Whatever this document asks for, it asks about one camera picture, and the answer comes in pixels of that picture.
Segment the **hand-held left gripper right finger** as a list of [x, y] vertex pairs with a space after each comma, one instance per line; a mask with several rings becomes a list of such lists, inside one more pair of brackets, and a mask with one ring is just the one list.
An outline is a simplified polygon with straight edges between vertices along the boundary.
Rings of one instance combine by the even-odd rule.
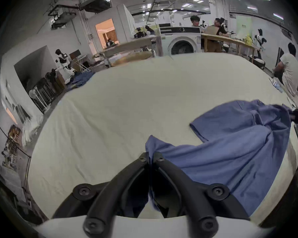
[[250, 220], [226, 185], [195, 182], [160, 152], [153, 154], [152, 168], [174, 188], [180, 201], [177, 214], [186, 214], [193, 237], [214, 237], [220, 227], [216, 217]]

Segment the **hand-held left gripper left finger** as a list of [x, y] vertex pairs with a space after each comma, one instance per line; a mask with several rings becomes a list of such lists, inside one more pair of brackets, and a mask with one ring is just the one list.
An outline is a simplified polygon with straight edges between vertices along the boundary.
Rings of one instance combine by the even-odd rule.
[[86, 216], [88, 237], [109, 237], [115, 216], [138, 218], [148, 202], [149, 157], [142, 153], [108, 182], [76, 185], [52, 219]]

